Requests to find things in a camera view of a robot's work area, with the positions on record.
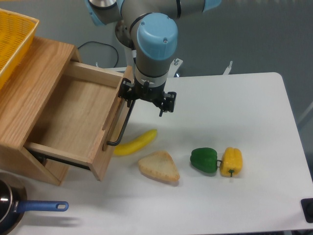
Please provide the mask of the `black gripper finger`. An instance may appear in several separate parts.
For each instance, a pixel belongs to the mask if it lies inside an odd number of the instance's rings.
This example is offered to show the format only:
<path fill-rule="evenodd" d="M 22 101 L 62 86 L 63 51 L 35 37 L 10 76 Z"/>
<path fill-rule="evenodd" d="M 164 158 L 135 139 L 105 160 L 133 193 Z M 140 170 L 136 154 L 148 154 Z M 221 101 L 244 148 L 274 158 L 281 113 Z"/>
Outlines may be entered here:
<path fill-rule="evenodd" d="M 118 91 L 118 97 L 126 100 L 127 107 L 131 106 L 133 100 L 135 100 L 134 84 L 131 82 L 131 80 L 125 77 L 122 79 Z"/>
<path fill-rule="evenodd" d="M 163 113 L 172 113 L 176 103 L 176 92 L 161 92 L 156 95 L 155 106 L 160 109 L 159 116 L 162 117 Z"/>

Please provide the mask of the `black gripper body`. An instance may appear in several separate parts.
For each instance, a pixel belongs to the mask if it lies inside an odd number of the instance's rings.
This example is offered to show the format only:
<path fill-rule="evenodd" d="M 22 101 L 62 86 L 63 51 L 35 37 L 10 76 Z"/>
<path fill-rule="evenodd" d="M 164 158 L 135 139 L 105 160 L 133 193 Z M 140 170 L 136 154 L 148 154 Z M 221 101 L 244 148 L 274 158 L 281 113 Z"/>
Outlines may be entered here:
<path fill-rule="evenodd" d="M 148 82 L 141 84 L 134 81 L 133 100 L 141 99 L 153 103 L 157 107 L 163 107 L 166 99 L 164 98 L 165 82 L 160 86 L 152 87 Z"/>

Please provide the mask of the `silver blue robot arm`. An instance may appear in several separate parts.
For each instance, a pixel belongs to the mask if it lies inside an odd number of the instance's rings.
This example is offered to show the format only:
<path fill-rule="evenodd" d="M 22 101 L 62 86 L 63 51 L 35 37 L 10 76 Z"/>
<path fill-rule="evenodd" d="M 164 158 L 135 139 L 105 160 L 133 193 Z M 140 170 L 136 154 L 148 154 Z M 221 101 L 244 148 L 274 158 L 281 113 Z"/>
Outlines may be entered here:
<path fill-rule="evenodd" d="M 174 111 L 176 92 L 164 91 L 170 64 L 178 45 L 182 16 L 204 13 L 219 0 L 87 0 L 95 25 L 123 20 L 136 50 L 134 81 L 124 78 L 118 96 L 128 107 L 137 100 L 153 103 L 160 113 Z"/>

